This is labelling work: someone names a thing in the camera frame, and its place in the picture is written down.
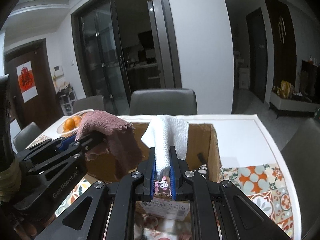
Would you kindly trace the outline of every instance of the ceiling molding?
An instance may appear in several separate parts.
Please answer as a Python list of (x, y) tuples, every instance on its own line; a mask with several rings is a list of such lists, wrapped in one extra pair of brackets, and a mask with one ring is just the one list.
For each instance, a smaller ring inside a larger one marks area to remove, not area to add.
[(20, 13), (42, 9), (69, 9), (69, 0), (35, 0), (18, 4), (9, 17)]

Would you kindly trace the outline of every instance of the orange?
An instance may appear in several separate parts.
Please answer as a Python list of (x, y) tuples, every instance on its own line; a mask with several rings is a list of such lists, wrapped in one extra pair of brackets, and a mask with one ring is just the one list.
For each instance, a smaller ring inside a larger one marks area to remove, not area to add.
[(76, 127), (76, 122), (72, 118), (68, 118), (63, 125), (64, 130), (73, 130)]
[(72, 119), (75, 121), (76, 127), (80, 125), (80, 122), (82, 120), (82, 118), (79, 115), (75, 115), (74, 117), (72, 117)]

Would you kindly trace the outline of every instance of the fruit basket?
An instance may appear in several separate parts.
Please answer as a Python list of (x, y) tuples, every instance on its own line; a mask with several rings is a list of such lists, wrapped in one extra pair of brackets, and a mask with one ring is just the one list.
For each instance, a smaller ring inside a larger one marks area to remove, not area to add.
[[(74, 116), (80, 116), (82, 118), (82, 116), (88, 112), (91, 112), (93, 111), (93, 109), (87, 109), (87, 110), (83, 110), (83, 111), (80, 111), (78, 113), (75, 113), (73, 115), (71, 115), (69, 118), (73, 118)], [(62, 122), (62, 124), (59, 125), (59, 127), (57, 128), (57, 133), (61, 136), (61, 137), (68, 137), (70, 135), (73, 135), (73, 134), (76, 134), (77, 133), (77, 130), (78, 130), (78, 127), (70, 130), (70, 131), (67, 131), (67, 132), (64, 132), (64, 129), (63, 129), (63, 126), (64, 126), (64, 123), (65, 123), (66, 120), (64, 120)]]

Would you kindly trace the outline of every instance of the chair backrest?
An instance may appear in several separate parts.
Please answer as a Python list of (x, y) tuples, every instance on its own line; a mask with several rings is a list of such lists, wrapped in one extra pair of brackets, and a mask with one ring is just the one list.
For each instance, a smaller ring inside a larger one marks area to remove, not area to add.
[(36, 125), (35, 122), (32, 122), (29, 125), (27, 125), (12, 140), (17, 152), (24, 150), (41, 133), (42, 131)]
[(309, 118), (281, 151), (297, 191), (301, 220), (301, 239), (320, 239), (320, 124)]
[(75, 101), (73, 104), (73, 113), (86, 109), (105, 111), (104, 97), (102, 95), (86, 97)]
[(131, 96), (130, 115), (197, 114), (196, 94), (191, 89), (144, 89)]

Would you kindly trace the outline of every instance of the floor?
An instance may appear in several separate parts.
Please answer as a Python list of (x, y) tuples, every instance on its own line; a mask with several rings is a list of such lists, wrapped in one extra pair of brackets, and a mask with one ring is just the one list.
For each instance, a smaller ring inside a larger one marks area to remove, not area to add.
[(235, 91), (234, 114), (257, 114), (268, 129), (273, 140), (281, 151), (292, 138), (298, 127), (307, 119), (305, 117), (280, 116), (269, 109), (267, 103), (262, 103), (251, 91), (238, 89)]

